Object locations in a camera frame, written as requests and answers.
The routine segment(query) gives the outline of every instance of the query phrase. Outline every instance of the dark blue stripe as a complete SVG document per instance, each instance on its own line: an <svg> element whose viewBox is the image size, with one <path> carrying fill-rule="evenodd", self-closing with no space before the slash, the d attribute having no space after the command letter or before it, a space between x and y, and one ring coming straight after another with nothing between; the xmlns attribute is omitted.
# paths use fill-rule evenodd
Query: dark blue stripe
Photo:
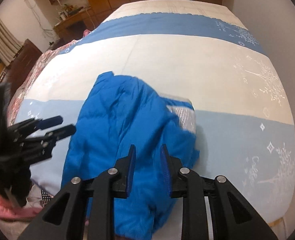
<svg viewBox="0 0 295 240"><path fill-rule="evenodd" d="M138 14L104 22L62 54L81 44L138 34L211 37L229 41L265 55L257 40L246 29L203 15L177 13Z"/></svg>

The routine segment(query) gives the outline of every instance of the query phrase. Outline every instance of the cream stripe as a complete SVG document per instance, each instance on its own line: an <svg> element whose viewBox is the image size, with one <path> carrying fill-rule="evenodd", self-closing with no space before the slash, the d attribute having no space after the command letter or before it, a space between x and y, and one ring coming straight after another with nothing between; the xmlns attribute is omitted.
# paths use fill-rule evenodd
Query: cream stripe
<svg viewBox="0 0 295 240"><path fill-rule="evenodd" d="M189 0L148 0L128 3L118 8L105 21L153 12L204 15L246 29L242 22L227 7Z"/></svg>
<svg viewBox="0 0 295 240"><path fill-rule="evenodd" d="M106 71L137 76L160 93L188 98L197 110L293 124L268 57L207 37L134 35L76 46L48 64L27 98L85 100Z"/></svg>

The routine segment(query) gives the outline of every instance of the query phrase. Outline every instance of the blue garment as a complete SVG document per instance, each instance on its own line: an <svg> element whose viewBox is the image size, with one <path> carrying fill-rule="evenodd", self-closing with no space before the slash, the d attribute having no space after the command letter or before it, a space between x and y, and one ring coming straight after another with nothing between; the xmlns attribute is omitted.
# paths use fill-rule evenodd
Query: blue garment
<svg viewBox="0 0 295 240"><path fill-rule="evenodd" d="M195 134L180 128L168 104L169 99L161 98L142 80L107 72L99 75L80 111L62 186L76 176L98 176L127 156L131 144L136 146L132 192L128 199L115 199L117 235L149 240L173 208L175 201L167 195L162 177L162 144L185 167L192 167L199 157L194 150Z"/></svg>

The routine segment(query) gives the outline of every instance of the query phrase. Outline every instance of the curtain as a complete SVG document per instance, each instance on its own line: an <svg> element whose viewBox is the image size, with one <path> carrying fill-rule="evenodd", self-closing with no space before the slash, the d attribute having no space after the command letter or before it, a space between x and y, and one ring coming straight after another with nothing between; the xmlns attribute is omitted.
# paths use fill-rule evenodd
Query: curtain
<svg viewBox="0 0 295 240"><path fill-rule="evenodd" d="M22 44L10 33L0 19L0 60L8 66Z"/></svg>

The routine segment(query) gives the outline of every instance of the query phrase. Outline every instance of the white wall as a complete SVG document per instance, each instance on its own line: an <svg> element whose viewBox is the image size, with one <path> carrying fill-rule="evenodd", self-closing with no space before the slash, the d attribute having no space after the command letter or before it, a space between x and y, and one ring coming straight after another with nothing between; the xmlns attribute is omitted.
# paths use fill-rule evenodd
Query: white wall
<svg viewBox="0 0 295 240"><path fill-rule="evenodd" d="M257 38L272 61L288 97L295 123L295 6L290 0L223 0ZM285 215L295 228L295 191Z"/></svg>
<svg viewBox="0 0 295 240"><path fill-rule="evenodd" d="M25 0L4 0L0 5L0 18L10 32L21 42L26 39L32 41L42 52L49 47L50 41L58 37L35 0L29 0L34 11L39 17L44 29L52 30L54 37L48 37L40 27L33 11L28 7Z"/></svg>
<svg viewBox="0 0 295 240"><path fill-rule="evenodd" d="M51 5L49 0L35 0L44 16L47 18L52 27L60 22L58 12L62 10L62 6L58 2ZM77 7L86 7L89 5L88 0L60 0L61 4L74 5Z"/></svg>

